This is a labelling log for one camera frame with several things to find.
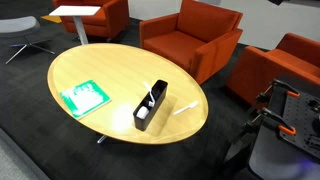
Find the grey lounge chair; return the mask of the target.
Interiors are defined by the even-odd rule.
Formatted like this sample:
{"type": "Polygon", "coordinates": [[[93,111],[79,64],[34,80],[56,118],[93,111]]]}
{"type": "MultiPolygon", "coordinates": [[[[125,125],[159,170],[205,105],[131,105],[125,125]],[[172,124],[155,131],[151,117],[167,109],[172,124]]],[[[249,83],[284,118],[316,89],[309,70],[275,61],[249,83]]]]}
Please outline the grey lounge chair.
{"type": "Polygon", "coordinates": [[[20,47],[20,49],[9,59],[6,63],[10,63],[19,53],[27,47],[37,48],[44,52],[53,54],[53,51],[39,46],[39,41],[30,42],[27,39],[28,35],[36,33],[40,29],[40,23],[34,16],[25,16],[13,19],[0,20],[0,38],[18,38],[23,37],[25,43],[13,44],[13,47],[20,47]]]}

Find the black rectangular utensil holder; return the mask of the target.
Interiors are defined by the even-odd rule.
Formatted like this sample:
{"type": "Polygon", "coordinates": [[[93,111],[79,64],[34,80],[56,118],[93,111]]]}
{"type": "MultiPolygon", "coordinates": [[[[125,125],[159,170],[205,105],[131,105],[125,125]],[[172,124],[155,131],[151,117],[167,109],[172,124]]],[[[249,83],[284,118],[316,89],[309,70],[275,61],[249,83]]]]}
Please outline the black rectangular utensil holder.
{"type": "Polygon", "coordinates": [[[141,131],[147,129],[162,104],[166,96],[168,83],[163,80],[157,80],[153,86],[147,82],[144,82],[144,86],[147,89],[147,94],[133,112],[135,127],[141,131]]]}

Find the white round object in holder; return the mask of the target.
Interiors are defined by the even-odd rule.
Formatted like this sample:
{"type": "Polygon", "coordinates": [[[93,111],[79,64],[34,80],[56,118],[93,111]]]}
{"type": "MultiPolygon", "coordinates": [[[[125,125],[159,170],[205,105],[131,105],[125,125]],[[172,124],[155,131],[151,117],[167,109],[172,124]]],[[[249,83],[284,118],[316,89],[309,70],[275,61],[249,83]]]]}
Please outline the white round object in holder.
{"type": "Polygon", "coordinates": [[[148,113],[149,113],[149,110],[148,110],[145,106],[142,106],[142,107],[138,110],[136,116],[137,116],[138,118],[140,118],[140,119],[144,119],[144,118],[147,116],[148,113]]]}

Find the black perforated mounting board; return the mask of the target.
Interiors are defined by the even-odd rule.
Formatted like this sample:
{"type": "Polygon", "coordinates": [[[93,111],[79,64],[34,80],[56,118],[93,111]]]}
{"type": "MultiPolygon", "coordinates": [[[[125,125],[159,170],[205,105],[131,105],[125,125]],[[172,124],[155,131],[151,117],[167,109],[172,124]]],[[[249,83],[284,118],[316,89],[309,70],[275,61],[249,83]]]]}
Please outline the black perforated mounting board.
{"type": "Polygon", "coordinates": [[[298,97],[288,95],[282,117],[296,132],[288,134],[280,130],[279,136],[319,159],[319,99],[304,92],[298,97]]]}

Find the small white side table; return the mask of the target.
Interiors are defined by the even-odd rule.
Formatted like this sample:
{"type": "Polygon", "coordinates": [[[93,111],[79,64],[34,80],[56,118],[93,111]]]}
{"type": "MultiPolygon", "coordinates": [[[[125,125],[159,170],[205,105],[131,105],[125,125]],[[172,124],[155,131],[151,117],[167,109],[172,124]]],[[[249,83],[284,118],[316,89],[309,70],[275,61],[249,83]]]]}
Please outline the small white side table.
{"type": "Polygon", "coordinates": [[[50,16],[68,16],[72,17],[80,42],[82,45],[88,43],[86,32],[81,20],[82,16],[93,16],[98,10],[99,6],[71,6],[71,5],[61,5],[50,13],[50,16]]]}

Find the white plastic utensil in holder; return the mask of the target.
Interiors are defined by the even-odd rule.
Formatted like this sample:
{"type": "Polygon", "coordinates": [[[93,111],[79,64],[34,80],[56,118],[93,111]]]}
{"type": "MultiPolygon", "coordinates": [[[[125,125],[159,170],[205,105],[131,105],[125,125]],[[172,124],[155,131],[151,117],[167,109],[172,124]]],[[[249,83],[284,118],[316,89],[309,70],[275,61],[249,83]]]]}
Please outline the white plastic utensil in holder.
{"type": "Polygon", "coordinates": [[[152,94],[152,87],[146,81],[143,82],[143,85],[148,90],[149,96],[151,98],[151,100],[149,101],[149,106],[150,107],[154,107],[155,99],[154,99],[153,94],[152,94]]]}

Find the lower black orange clamp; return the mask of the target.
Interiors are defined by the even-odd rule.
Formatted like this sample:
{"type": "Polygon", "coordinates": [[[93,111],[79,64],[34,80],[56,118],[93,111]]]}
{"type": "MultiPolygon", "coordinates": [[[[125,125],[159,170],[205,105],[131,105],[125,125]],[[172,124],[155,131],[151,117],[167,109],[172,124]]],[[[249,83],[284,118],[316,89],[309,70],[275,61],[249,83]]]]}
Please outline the lower black orange clamp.
{"type": "Polygon", "coordinates": [[[277,127],[280,131],[288,134],[288,135],[295,135],[296,134],[296,129],[293,126],[290,126],[288,123],[286,123],[283,118],[274,113],[273,111],[263,107],[262,109],[257,111],[258,115],[250,121],[247,121],[244,125],[243,125],[243,129],[247,132],[254,132],[257,128],[258,125],[258,119],[263,116],[266,117],[268,119],[273,120],[274,122],[277,123],[277,127]]]}

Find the oval wooden table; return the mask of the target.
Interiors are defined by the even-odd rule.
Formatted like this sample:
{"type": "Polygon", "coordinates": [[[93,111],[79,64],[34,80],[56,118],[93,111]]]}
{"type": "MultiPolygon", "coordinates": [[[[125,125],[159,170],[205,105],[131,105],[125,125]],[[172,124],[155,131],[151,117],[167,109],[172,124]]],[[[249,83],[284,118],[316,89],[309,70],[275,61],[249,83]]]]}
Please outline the oval wooden table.
{"type": "Polygon", "coordinates": [[[198,132],[208,116],[208,103],[198,83],[171,61],[149,51],[112,43],[71,48],[51,63],[47,82],[63,110],[60,93],[87,80],[95,81],[111,101],[78,122],[100,134],[139,144],[167,144],[198,132]],[[147,94],[143,82],[168,83],[166,96],[145,131],[135,128],[133,112],[147,94]],[[177,115],[176,110],[198,101],[177,115]]]}

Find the upper black orange clamp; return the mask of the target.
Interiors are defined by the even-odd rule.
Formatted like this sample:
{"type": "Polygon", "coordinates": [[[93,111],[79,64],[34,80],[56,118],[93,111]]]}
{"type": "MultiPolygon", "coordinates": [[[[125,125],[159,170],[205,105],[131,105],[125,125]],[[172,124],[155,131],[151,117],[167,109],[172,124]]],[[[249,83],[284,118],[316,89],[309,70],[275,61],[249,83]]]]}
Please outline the upper black orange clamp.
{"type": "Polygon", "coordinates": [[[263,92],[260,92],[256,96],[256,102],[257,103],[268,102],[271,99],[270,92],[276,87],[283,89],[286,92],[286,94],[289,96],[292,96],[295,98],[298,98],[300,96],[300,93],[288,83],[283,82],[279,79],[274,79],[272,82],[269,83],[269,86],[267,87],[266,90],[264,90],[263,92]]]}

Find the green and white book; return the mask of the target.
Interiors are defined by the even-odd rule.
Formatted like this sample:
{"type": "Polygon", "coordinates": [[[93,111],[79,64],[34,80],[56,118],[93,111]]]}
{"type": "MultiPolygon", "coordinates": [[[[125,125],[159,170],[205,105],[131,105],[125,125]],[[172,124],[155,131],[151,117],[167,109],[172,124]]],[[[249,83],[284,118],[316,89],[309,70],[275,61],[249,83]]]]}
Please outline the green and white book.
{"type": "Polygon", "coordinates": [[[81,119],[111,101],[111,98],[93,80],[64,90],[60,96],[75,119],[81,119]]]}

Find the black orange clamp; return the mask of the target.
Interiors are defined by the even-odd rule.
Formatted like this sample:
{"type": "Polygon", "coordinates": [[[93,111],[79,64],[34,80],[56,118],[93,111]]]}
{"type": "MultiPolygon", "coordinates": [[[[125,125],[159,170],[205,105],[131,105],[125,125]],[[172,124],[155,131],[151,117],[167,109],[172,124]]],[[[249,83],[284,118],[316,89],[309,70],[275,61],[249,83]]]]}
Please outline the black orange clamp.
{"type": "Polygon", "coordinates": [[[270,92],[276,87],[283,89],[286,92],[286,94],[289,96],[292,96],[295,98],[298,98],[300,96],[300,93],[288,83],[283,82],[279,79],[274,79],[272,82],[269,83],[269,86],[267,87],[266,90],[264,90],[263,92],[260,92],[256,96],[256,102],[257,103],[268,102],[271,99],[270,92]]]}
{"type": "Polygon", "coordinates": [[[288,134],[288,135],[295,135],[296,134],[296,129],[293,126],[290,126],[288,123],[286,123],[283,118],[274,113],[273,111],[263,107],[262,109],[257,111],[258,115],[250,121],[247,121],[244,125],[243,125],[243,129],[247,132],[254,132],[257,128],[258,125],[258,119],[263,116],[266,117],[268,119],[273,120],[274,122],[277,123],[277,127],[280,131],[288,134]]]}

